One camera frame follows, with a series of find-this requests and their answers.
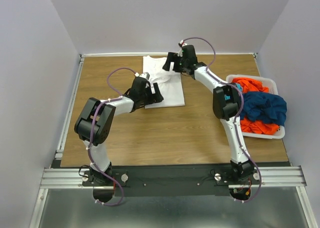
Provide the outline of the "white t shirt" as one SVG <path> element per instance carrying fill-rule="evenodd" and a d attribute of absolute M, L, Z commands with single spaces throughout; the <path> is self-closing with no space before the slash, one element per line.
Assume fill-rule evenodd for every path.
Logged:
<path fill-rule="evenodd" d="M 169 71 L 165 71 L 163 66 L 166 63 L 166 60 L 166 57 L 143 57 L 142 70 L 144 73 L 149 73 L 151 89 L 154 92 L 155 89 L 153 84 L 157 83 L 160 94 L 163 97 L 162 102 L 146 105 L 146 109 L 185 106 L 181 75 L 180 73 L 173 71 L 173 63 L 170 64 Z"/>

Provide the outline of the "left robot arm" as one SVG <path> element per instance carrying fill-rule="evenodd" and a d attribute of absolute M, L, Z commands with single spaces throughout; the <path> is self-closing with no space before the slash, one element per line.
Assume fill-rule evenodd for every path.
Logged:
<path fill-rule="evenodd" d="M 163 100 L 158 84 L 150 82 L 150 74 L 147 72 L 137 75 L 131 88 L 118 98 L 99 100 L 91 97 L 87 100 L 74 125 L 74 131 L 86 146 L 93 179 L 99 185 L 107 185 L 110 181 L 117 183 L 111 176 L 111 161 L 106 148 L 114 117 Z"/>

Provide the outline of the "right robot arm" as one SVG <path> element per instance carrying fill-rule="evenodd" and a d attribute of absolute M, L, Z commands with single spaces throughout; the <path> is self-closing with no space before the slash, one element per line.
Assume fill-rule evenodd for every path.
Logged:
<path fill-rule="evenodd" d="M 193 45 L 181 41 L 179 47 L 179 52 L 167 54 L 162 69 L 169 71 L 173 66 L 174 72 L 192 77 L 212 92 L 213 113 L 223 125 L 231 150 L 230 179 L 241 184 L 255 171 L 241 131 L 240 114 L 244 106 L 242 92 L 237 85 L 221 79 L 210 71 L 208 65 L 199 62 Z"/>

